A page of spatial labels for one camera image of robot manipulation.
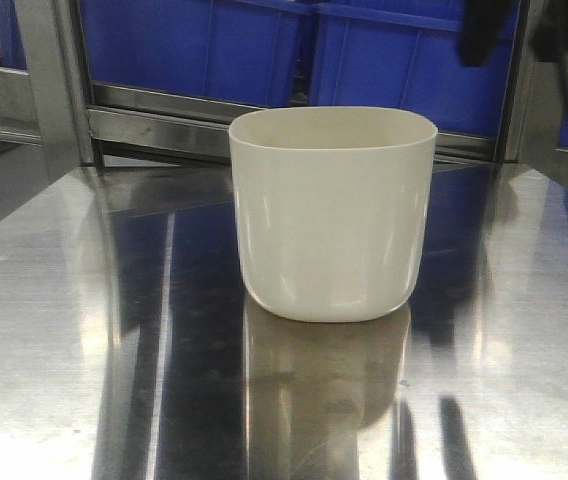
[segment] white cup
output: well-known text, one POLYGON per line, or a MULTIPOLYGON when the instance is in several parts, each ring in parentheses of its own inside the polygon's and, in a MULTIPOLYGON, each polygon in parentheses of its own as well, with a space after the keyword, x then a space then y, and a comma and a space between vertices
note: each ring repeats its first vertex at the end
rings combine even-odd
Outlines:
POLYGON ((242 277, 308 322, 381 317, 415 286, 437 128, 378 107, 262 110, 229 128, 242 277))

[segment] cup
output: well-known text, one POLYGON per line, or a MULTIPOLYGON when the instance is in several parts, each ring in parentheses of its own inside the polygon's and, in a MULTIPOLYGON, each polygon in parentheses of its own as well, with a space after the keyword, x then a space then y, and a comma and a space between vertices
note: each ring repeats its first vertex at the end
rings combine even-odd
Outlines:
POLYGON ((413 290, 437 128, 379 107, 261 110, 229 128, 242 277, 308 322, 381 317, 413 290))

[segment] reflective surface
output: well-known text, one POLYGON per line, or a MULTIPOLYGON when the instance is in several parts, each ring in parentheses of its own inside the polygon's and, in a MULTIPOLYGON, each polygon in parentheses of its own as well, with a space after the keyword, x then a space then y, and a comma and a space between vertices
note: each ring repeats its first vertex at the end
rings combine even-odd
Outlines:
POLYGON ((227 169, 65 176, 0 223, 17 470, 567 479, 568 192, 439 168, 409 306, 336 326, 245 298, 227 169))
POLYGON ((105 107, 89 108, 87 113, 95 139, 195 153, 228 161, 225 124, 105 107))

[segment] black object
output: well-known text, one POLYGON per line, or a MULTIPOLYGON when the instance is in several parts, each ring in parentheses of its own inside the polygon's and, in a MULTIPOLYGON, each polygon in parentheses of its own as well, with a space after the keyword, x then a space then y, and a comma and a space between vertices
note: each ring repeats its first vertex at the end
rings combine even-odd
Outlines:
POLYGON ((558 62, 560 55, 568 52, 568 1, 551 0, 535 28, 531 46, 541 62, 558 62), (562 44, 557 32, 563 30, 562 44))
POLYGON ((465 0, 464 3, 458 53, 463 65, 479 67, 493 51, 497 35, 515 0, 465 0))
MULTIPOLYGON (((515 0, 465 0, 462 34, 458 44, 462 64, 480 66, 486 62, 514 3, 515 0)), ((535 28, 531 46, 535 55, 543 62, 557 62, 559 52, 564 54, 568 51, 568 1, 548 2, 535 28), (561 48, 557 40, 560 25, 556 14, 560 9, 565 10, 561 18, 566 29, 565 41, 561 48)))

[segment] metal frame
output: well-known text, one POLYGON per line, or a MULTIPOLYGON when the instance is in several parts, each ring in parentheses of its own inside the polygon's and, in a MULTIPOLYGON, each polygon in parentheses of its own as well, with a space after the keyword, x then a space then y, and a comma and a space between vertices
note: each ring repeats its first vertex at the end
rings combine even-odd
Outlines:
POLYGON ((522 1, 519 55, 512 65, 497 158, 527 163, 568 188, 568 149, 558 147, 564 110, 556 65, 537 61, 528 47, 547 3, 522 1))
MULTIPOLYGON (((555 145, 561 105, 552 65, 528 39, 546 0, 522 0, 497 139, 441 133, 438 158, 527 162, 568 183, 568 151, 555 145)), ((0 67, 0 139, 44 147, 51 180, 103 165, 102 142, 119 152, 228 161, 226 128, 258 107, 91 83, 77 0, 15 0, 28 72, 0 67)))

